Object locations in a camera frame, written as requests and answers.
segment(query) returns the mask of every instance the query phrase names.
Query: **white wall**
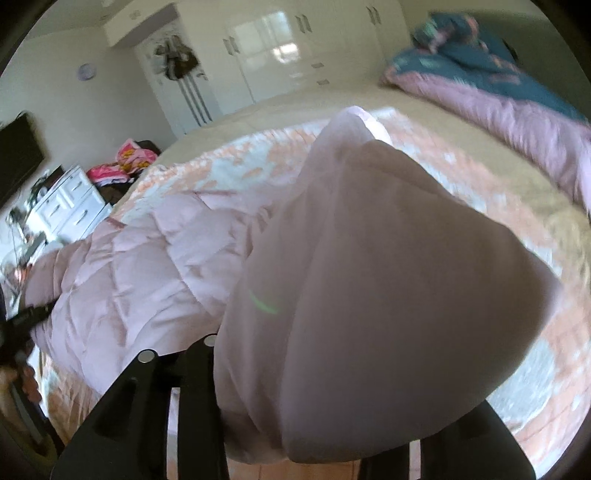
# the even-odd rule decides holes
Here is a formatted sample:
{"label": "white wall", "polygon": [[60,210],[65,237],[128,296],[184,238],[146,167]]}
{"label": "white wall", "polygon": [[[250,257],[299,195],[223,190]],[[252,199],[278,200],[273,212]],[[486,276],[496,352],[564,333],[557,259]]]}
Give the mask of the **white wall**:
{"label": "white wall", "polygon": [[[77,79],[83,63],[96,65],[94,79]],[[88,169],[110,162],[127,138],[152,140],[162,150],[176,140],[134,52],[109,48],[101,27],[23,42],[0,76],[0,122],[22,110],[32,113],[48,154],[29,186],[59,164]],[[20,201],[27,191],[25,186]],[[4,222],[8,210],[0,210],[0,260],[12,248]]]}

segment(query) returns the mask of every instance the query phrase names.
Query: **pink blanket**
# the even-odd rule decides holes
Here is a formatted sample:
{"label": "pink blanket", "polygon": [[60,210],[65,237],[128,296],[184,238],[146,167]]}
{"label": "pink blanket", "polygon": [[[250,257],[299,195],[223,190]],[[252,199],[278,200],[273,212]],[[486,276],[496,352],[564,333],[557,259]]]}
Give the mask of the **pink blanket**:
{"label": "pink blanket", "polygon": [[542,105],[493,95],[433,74],[397,74],[389,85],[425,97],[486,129],[532,160],[569,198],[591,210],[591,127]]}
{"label": "pink blanket", "polygon": [[348,460],[434,433],[521,363],[560,284],[376,137],[350,109],[292,189],[171,195],[48,254],[24,292],[59,296],[35,341],[103,393],[140,350],[179,351],[221,323],[228,451],[250,462]]}

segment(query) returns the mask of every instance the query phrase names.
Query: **clothes pile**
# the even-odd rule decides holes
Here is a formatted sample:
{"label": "clothes pile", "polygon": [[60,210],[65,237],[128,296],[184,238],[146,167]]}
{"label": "clothes pile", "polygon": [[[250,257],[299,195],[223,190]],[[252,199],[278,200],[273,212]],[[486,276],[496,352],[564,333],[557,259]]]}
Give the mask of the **clothes pile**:
{"label": "clothes pile", "polygon": [[98,187],[114,183],[133,183],[139,175],[158,158],[158,155],[141,148],[131,138],[117,151],[113,163],[96,165],[86,172],[92,183]]}

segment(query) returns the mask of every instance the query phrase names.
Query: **dresser drawer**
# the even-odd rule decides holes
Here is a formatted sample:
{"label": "dresser drawer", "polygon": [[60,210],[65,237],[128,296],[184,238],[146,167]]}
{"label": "dresser drawer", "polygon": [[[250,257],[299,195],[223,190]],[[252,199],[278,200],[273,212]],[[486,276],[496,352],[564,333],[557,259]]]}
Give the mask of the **dresser drawer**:
{"label": "dresser drawer", "polygon": [[85,173],[81,170],[75,170],[70,177],[60,185],[60,191],[64,193],[74,205],[90,190],[91,187],[92,184],[86,177]]}
{"label": "dresser drawer", "polygon": [[88,227],[105,206],[104,200],[94,190],[91,190],[80,202],[71,217],[60,229],[57,237],[66,243],[75,242],[83,237]]}
{"label": "dresser drawer", "polygon": [[72,204],[59,192],[54,192],[39,207],[38,215],[52,232],[72,214]]}

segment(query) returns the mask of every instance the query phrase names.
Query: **white dresser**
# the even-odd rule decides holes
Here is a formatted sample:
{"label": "white dresser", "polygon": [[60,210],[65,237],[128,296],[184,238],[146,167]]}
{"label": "white dresser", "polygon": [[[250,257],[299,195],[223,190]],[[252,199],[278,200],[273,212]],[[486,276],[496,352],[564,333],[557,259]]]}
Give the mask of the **white dresser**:
{"label": "white dresser", "polygon": [[49,242],[69,244],[90,234],[111,210],[84,171],[76,166],[33,207],[27,226],[33,233],[44,232]]}

